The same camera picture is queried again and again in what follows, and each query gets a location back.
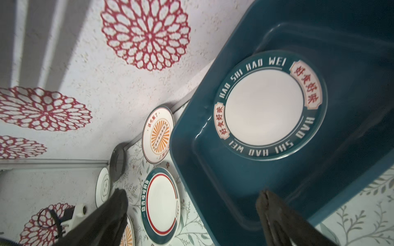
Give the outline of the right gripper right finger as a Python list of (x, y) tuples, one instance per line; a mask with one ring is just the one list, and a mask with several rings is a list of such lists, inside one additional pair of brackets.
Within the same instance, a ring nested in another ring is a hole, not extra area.
[(268, 246), (335, 245), (270, 190), (259, 193), (255, 207)]

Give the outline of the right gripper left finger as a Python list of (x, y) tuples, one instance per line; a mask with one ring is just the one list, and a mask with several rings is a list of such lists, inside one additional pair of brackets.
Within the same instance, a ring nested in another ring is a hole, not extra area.
[(56, 246), (119, 246), (127, 226), (126, 191), (115, 189), (112, 196), (59, 239)]

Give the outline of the white plate green red rim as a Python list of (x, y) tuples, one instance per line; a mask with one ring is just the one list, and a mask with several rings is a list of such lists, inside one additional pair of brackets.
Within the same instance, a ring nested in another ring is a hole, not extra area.
[(175, 237), (181, 215), (179, 191), (168, 170), (159, 167), (147, 175), (140, 206), (148, 238), (157, 246), (168, 246)]

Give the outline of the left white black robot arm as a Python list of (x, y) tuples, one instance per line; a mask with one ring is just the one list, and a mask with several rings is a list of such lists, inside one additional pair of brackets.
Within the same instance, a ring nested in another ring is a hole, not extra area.
[(41, 209), (24, 225), (18, 241), (1, 238), (2, 246), (52, 246), (78, 225), (87, 207), (58, 203)]

